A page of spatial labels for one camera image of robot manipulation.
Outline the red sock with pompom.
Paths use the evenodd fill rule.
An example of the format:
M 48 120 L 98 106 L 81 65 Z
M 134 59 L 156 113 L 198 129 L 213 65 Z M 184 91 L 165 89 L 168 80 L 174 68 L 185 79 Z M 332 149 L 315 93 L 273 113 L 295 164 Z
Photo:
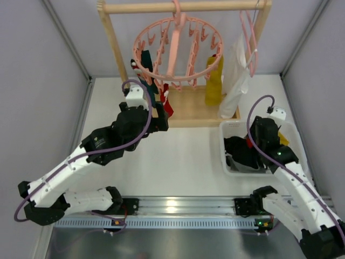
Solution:
M 160 90 L 160 102 L 163 104 L 164 110 L 170 118 L 173 115 L 174 110 L 169 102 L 169 85 L 167 83 L 164 83 L 163 89 Z
M 246 140 L 247 147 L 249 149 L 252 149 L 253 148 L 253 144 L 255 143 L 255 141 L 252 140 L 248 135 L 245 137 L 245 140 Z

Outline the pink round clip hanger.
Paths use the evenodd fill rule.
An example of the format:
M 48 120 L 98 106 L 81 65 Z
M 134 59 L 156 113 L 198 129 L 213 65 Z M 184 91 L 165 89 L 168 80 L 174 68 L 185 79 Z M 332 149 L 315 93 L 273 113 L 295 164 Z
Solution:
M 171 18 L 164 18 L 150 24 L 137 36 L 133 47 L 133 59 L 138 67 L 142 70 L 144 82 L 148 85 L 155 84 L 158 89 L 163 89 L 163 83 L 171 82 L 171 86 L 176 90 L 182 90 L 182 83 L 187 82 L 192 88 L 196 88 L 197 79 L 204 77 L 209 79 L 211 71 L 218 66 L 221 56 L 223 56 L 223 41 L 219 32 L 206 21 L 189 17 L 185 12 L 181 11 L 179 1 L 173 1 L 176 11 L 172 13 Z M 192 37 L 188 62 L 186 64 L 186 72 L 184 76 L 176 76 L 175 68 L 177 66 L 178 51 L 182 47 L 181 35 L 185 25 L 193 25 L 189 27 L 188 33 Z M 146 45 L 153 45 L 156 40 L 156 34 L 149 35 L 150 30 L 159 28 L 160 38 L 158 49 L 156 50 L 156 59 L 149 60 L 146 57 Z M 212 32 L 210 49 L 215 50 L 212 61 L 206 64 L 206 68 L 201 72 L 195 71 L 197 56 L 200 44 L 209 36 L 206 30 Z

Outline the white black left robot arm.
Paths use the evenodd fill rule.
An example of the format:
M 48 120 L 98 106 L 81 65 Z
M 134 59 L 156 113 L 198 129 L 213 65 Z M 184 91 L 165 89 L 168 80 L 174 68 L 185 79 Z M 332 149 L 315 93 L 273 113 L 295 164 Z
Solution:
M 121 112 L 111 125 L 92 131 L 55 169 L 36 181 L 22 181 L 18 185 L 23 198 L 18 208 L 24 211 L 24 221 L 46 226 L 74 213 L 115 215 L 123 209 L 116 187 L 84 193 L 69 190 L 82 177 L 123 157 L 124 152 L 134 151 L 149 134 L 169 128 L 168 114 L 161 102 L 155 105 L 156 118 L 151 108 L 130 107 L 125 102 L 119 107 Z

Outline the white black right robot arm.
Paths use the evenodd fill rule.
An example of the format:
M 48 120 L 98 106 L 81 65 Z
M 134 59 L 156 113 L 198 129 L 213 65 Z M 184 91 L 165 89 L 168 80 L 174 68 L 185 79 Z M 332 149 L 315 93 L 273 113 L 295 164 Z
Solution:
M 281 144 L 275 121 L 257 116 L 247 129 L 261 162 L 296 204 L 293 207 L 274 187 L 265 186 L 250 196 L 256 208 L 278 219 L 294 235 L 306 258 L 343 256 L 344 222 L 318 194 L 293 150 Z

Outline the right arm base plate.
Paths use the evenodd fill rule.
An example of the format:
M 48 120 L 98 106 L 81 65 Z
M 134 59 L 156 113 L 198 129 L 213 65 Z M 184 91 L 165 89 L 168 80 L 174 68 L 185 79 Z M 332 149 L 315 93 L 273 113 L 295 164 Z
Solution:
M 269 215 L 269 213 L 263 209 L 262 203 L 252 198 L 234 199 L 234 208 L 236 215 L 242 217 Z

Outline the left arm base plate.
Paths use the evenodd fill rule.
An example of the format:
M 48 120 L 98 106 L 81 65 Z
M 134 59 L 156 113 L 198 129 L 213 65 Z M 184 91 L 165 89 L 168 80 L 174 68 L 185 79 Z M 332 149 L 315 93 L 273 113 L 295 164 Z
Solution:
M 123 198 L 122 202 L 116 201 L 106 210 L 108 215 L 134 215 L 139 209 L 139 199 Z

